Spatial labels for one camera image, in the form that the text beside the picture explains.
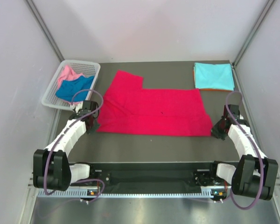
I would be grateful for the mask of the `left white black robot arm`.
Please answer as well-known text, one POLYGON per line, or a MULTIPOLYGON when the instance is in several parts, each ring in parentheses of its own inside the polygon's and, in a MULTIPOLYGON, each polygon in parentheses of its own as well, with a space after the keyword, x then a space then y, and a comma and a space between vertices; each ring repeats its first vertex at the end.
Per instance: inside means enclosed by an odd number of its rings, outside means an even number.
POLYGON ((77 181, 92 185, 96 173, 84 163, 69 164, 68 156, 79 138, 95 128, 99 105, 85 100, 73 113, 64 129, 45 149, 37 149, 33 155, 33 185, 46 190, 65 191, 77 181))

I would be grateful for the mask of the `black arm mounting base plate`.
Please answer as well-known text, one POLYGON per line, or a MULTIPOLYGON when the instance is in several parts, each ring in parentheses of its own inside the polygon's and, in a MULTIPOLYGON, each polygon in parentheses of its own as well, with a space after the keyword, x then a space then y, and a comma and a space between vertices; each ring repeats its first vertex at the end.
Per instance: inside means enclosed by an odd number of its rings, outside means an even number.
POLYGON ((228 182, 216 176, 211 170, 198 169, 148 169, 148 170, 93 170, 89 176, 91 181, 95 178, 105 181, 111 186, 119 183, 157 183, 182 182, 193 186, 209 186, 227 184, 228 182))

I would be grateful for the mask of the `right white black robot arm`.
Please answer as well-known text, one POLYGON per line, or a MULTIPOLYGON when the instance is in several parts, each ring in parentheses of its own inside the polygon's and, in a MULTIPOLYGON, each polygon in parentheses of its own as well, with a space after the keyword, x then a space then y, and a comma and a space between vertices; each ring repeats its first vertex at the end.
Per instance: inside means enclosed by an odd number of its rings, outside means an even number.
POLYGON ((231 165, 215 161, 208 172, 194 172, 195 184, 201 187, 223 184, 223 191, 213 193, 216 201, 226 199, 228 189, 234 195, 270 200, 279 165, 259 149, 238 105, 228 104, 224 107, 224 114, 212 127, 211 135, 221 140, 230 138, 238 152, 239 162, 231 165))

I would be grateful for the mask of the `red t shirt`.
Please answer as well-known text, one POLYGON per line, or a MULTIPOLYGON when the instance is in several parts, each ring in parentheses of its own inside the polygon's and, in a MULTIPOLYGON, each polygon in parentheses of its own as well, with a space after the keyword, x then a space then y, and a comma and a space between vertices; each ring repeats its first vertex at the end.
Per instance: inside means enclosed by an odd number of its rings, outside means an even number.
POLYGON ((103 96, 98 132, 208 137, 213 127, 198 89, 145 89, 143 77, 119 70, 103 96))

